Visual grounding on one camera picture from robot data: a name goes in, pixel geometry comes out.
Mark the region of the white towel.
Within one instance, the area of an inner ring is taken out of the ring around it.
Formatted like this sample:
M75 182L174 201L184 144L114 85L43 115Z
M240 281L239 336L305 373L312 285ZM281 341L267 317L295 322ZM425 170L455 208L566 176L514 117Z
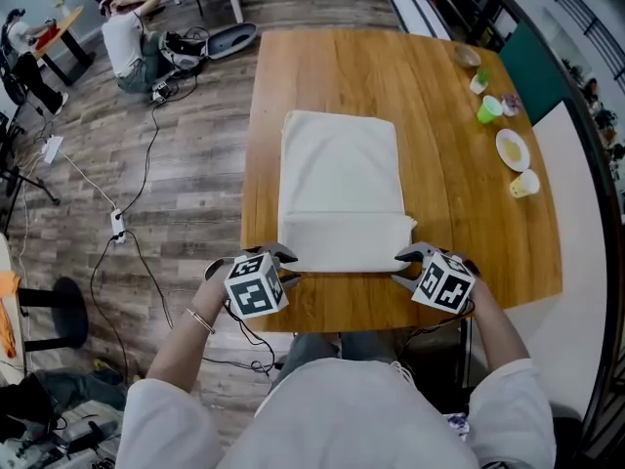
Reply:
M395 273L412 242L396 128L375 117L292 110L281 139L277 240L299 273Z

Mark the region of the gray open equipment case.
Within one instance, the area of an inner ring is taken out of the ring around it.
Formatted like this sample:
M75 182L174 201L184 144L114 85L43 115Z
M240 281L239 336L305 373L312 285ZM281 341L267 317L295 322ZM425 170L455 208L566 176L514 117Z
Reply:
M247 48L258 31L252 22L243 22L214 34L198 27L185 35L165 32L159 41L159 51L177 70L192 70L207 60L219 60Z

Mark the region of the person's right forearm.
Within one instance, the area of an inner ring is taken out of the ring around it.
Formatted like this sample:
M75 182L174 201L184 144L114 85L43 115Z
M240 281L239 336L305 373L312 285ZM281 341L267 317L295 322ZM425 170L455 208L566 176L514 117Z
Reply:
M529 358L520 335L499 307L477 308L475 319L490 371Z

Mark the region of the small potted green plant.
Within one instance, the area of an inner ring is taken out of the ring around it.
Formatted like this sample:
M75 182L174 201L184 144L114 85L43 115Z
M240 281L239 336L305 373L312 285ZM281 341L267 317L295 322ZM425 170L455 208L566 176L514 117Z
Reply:
M470 82L470 90L477 95L482 94L489 85L490 76L488 68L479 68Z

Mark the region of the red orange mat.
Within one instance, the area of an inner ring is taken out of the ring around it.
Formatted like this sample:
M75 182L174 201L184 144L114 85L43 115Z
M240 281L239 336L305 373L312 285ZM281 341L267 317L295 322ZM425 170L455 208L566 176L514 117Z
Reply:
M37 38L35 49L41 50L45 48L60 32L59 27L53 23L42 35Z

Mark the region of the black metal railing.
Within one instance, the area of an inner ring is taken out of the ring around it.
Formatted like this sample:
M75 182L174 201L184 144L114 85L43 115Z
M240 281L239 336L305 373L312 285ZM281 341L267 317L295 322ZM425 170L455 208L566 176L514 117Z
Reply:
M516 0L391 1L405 31L482 47L500 61L502 47L524 21L567 82L569 98L530 123L558 219L562 291L511 314L555 402L580 415L575 457L613 467L625 448L625 382L615 382L625 361L625 226L600 132L562 58Z

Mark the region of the person's white shirt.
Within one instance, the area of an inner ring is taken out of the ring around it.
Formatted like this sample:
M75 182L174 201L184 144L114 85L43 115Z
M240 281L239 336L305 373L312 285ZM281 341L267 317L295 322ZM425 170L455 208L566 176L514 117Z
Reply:
M490 373L460 435L395 365L323 359L285 378L230 448L190 394L128 394L117 469L554 469L553 416L529 359Z

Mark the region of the pale yellow cup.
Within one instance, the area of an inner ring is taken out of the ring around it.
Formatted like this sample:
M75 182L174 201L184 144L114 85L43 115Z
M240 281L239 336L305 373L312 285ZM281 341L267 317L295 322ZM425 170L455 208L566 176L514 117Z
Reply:
M509 192L514 198L534 195L537 194L539 190L539 178L531 169L527 169L520 173L509 185Z

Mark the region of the flat white power adapter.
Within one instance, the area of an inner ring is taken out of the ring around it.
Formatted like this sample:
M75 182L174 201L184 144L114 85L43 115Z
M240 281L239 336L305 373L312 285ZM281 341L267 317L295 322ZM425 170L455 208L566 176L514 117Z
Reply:
M62 136L51 135L48 137L41 149L41 154L45 163L51 164L54 161L62 143Z

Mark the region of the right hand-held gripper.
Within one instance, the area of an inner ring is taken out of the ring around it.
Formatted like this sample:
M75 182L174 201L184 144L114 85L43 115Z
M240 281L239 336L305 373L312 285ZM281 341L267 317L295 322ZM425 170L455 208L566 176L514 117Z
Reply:
M447 256L419 241L400 250L395 259L427 265L417 277L392 274L392 280L412 294L412 301L450 314L463 310L477 278L459 257Z

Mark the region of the cluttered lower floor desk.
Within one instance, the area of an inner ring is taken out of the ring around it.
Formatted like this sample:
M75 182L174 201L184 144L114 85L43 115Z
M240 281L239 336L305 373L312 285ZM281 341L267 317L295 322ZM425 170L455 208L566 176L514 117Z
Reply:
M582 67L573 65L567 59L562 59L562 64L575 82L600 132L613 180L617 188L625 192L625 142L617 141L618 116L615 111L604 106L600 99L599 83L596 78L585 79L582 75Z

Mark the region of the round wooden table black base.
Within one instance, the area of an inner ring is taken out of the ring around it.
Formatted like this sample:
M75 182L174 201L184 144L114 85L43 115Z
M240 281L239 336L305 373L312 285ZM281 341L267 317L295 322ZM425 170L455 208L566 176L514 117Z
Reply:
M65 86L72 86L87 71L96 58L96 53L87 53L70 32L70 28L80 17L82 11L82 6L73 9L69 15L59 23L59 30L55 36L33 53L35 59L42 60ZM77 65L75 65L69 73L63 72L49 56L50 51L58 42L62 42L77 61Z

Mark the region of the round beige table black base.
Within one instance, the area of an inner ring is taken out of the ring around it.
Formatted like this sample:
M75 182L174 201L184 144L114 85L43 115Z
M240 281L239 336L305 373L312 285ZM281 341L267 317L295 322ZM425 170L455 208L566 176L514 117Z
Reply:
M62 348L80 349L89 333L86 304L78 285L69 277L56 280L51 289L21 286L11 262L9 243L0 233L0 378L19 383L29 372L30 354ZM27 318L33 309L48 310L55 335L34 340L26 331Z

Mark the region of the green panel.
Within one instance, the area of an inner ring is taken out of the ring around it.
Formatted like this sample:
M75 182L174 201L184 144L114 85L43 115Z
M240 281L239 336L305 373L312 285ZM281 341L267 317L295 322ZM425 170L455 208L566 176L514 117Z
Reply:
M569 98L567 82L551 52L526 22L510 34L499 57L515 85L532 125L563 99Z

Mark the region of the white plate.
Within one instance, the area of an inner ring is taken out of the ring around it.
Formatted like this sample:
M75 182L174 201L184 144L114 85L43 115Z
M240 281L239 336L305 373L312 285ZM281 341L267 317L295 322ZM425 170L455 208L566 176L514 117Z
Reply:
M530 153L523 138L513 130L501 129L495 138L497 152L513 171L522 173L530 167Z

